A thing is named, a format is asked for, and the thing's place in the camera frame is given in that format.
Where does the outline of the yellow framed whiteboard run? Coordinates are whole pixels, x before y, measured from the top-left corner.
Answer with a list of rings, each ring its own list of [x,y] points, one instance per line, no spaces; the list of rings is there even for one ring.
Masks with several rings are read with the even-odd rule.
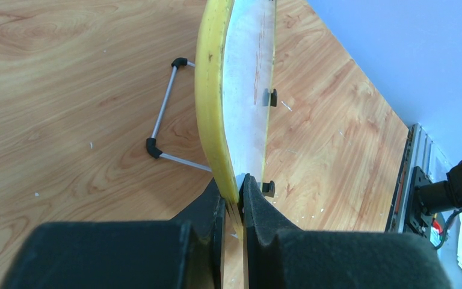
[[[242,238],[239,191],[263,181],[276,50],[276,1],[208,1],[196,45],[194,96],[203,152]]]

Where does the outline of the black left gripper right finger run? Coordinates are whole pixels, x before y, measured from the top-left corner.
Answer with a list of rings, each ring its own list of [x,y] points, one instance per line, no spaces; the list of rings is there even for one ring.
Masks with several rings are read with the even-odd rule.
[[[451,288],[429,242],[414,234],[305,231],[242,184],[246,288]]]

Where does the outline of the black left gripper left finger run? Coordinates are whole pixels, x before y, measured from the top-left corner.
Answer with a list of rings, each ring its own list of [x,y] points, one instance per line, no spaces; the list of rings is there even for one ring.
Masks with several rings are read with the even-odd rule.
[[[225,204],[216,182],[170,220],[36,227],[2,288],[221,288]]]

